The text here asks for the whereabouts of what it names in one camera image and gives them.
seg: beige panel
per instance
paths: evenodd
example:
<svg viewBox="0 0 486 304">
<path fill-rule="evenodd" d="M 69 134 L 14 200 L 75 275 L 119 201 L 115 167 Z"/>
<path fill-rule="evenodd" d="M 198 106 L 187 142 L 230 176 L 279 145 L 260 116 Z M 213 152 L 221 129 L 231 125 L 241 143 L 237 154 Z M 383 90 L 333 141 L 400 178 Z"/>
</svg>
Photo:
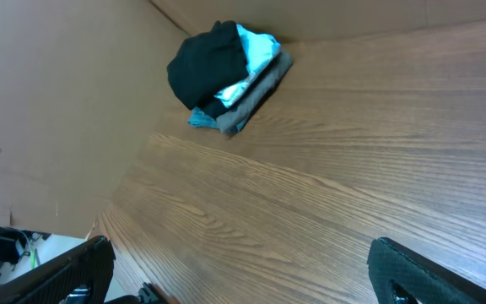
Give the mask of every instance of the beige panel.
<svg viewBox="0 0 486 304">
<path fill-rule="evenodd" d="M 143 0 L 0 0 L 0 225 L 85 236 L 185 37 Z"/>
<path fill-rule="evenodd" d="M 427 0 L 429 26 L 486 19 L 486 0 Z"/>
<path fill-rule="evenodd" d="M 424 0 L 152 0 L 190 34 L 233 19 L 284 39 L 331 39 L 424 27 Z"/>
</svg>

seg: gray cloth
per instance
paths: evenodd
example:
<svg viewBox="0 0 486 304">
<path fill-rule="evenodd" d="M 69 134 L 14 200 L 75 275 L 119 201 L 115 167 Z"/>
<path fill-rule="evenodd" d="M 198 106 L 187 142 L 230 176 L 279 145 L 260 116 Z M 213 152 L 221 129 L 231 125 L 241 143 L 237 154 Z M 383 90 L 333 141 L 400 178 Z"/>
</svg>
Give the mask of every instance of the gray cloth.
<svg viewBox="0 0 486 304">
<path fill-rule="evenodd" d="M 238 103 L 217 117 L 217 128 L 220 132 L 229 133 L 238 123 L 249 119 L 263 96 L 277 86 L 291 66 L 292 57 L 285 50 L 281 50 Z"/>
</svg>

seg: folded cloth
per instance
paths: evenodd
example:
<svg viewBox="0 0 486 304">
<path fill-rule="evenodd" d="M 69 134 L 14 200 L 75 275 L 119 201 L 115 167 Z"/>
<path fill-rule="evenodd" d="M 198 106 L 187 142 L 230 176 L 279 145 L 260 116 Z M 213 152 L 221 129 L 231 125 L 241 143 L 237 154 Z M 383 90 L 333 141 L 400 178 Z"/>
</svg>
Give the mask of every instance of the folded cloth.
<svg viewBox="0 0 486 304">
<path fill-rule="evenodd" d="M 254 34 L 240 24 L 237 25 L 241 45 L 246 55 L 246 70 L 249 73 L 245 79 L 220 90 L 215 97 L 219 98 L 225 107 L 231 107 L 258 77 L 260 72 L 277 56 L 280 43 L 268 34 Z"/>
<path fill-rule="evenodd" d="M 249 75 L 236 23 L 217 21 L 209 33 L 183 41 L 167 70 L 175 96 L 189 110 L 211 104 L 206 112 L 223 114 L 224 105 L 213 96 Z"/>
<path fill-rule="evenodd" d="M 246 125 L 247 120 L 243 120 L 234 128 L 227 130 L 225 133 L 238 133 Z M 200 108 L 192 109 L 192 115 L 189 117 L 189 124 L 194 128 L 215 128 L 217 127 L 217 122 L 204 113 Z"/>
<path fill-rule="evenodd" d="M 252 86 L 241 96 L 239 102 L 225 114 L 217 117 L 217 128 L 220 132 L 232 133 L 235 126 L 240 126 L 243 123 L 240 131 L 251 118 L 251 114 L 262 98 L 268 91 L 277 87 L 277 84 L 291 66 L 292 57 L 285 50 L 281 50 Z"/>
</svg>

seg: blue fabric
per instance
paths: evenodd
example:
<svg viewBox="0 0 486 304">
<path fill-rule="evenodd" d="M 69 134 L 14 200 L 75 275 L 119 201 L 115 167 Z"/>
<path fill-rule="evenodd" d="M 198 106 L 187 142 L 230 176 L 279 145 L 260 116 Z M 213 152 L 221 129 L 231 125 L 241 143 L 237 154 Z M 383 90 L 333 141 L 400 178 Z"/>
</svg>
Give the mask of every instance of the blue fabric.
<svg viewBox="0 0 486 304">
<path fill-rule="evenodd" d="M 247 117 L 246 119 L 244 119 L 243 121 L 238 123 L 234 128 L 232 128 L 231 130 L 229 130 L 226 133 L 233 133 L 233 134 L 238 133 L 239 131 L 241 131 L 245 127 L 246 122 L 248 122 L 248 121 L 249 121 L 249 117 Z M 211 117 L 209 117 L 206 113 L 204 113 L 202 110 L 200 110 L 197 107 L 192 109 L 192 114 L 189 117 L 189 125 L 191 125 L 191 127 L 194 127 L 194 128 L 215 128 L 215 129 L 219 129 L 219 128 L 217 128 L 217 123 L 215 122 L 215 120 L 212 119 Z"/>
<path fill-rule="evenodd" d="M 249 76 L 245 79 L 220 90 L 217 97 L 224 106 L 231 107 L 245 93 L 249 85 L 258 77 L 260 72 L 275 58 L 280 51 L 280 43 L 268 34 L 254 34 L 240 24 L 237 32 L 246 55 L 246 69 Z"/>
</svg>

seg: black cloth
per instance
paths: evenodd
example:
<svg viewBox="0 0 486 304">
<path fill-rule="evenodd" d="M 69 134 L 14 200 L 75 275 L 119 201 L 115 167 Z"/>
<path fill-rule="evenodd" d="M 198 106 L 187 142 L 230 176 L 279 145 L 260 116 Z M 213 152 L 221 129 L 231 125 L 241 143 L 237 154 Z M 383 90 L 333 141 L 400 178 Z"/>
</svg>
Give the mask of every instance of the black cloth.
<svg viewBox="0 0 486 304">
<path fill-rule="evenodd" d="M 189 110 L 197 106 L 213 118 L 226 113 L 214 95 L 248 76 L 235 22 L 217 21 L 209 33 L 185 39 L 167 70 L 170 87 Z"/>
</svg>

